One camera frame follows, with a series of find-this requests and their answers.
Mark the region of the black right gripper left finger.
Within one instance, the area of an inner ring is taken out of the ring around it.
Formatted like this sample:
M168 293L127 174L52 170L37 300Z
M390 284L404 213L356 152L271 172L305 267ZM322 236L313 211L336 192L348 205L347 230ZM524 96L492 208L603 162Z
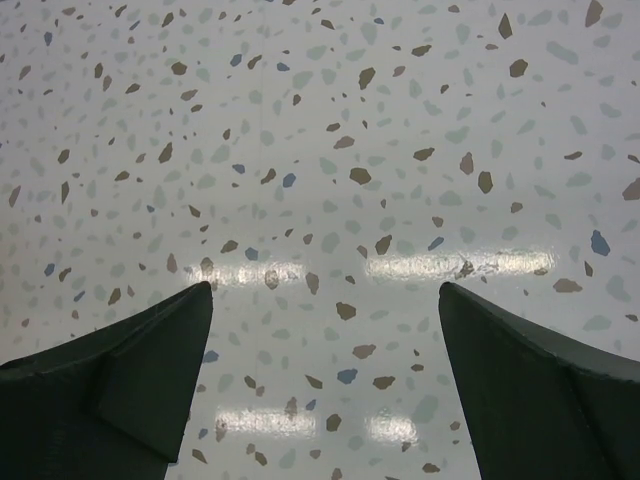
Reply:
M1 366L4 479L162 479L178 460L213 314L200 282Z

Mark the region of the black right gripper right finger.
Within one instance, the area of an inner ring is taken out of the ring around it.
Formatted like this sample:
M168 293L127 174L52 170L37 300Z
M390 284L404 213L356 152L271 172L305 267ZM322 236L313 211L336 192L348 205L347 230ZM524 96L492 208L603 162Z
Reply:
M438 311L482 478L638 478L638 362L455 283Z

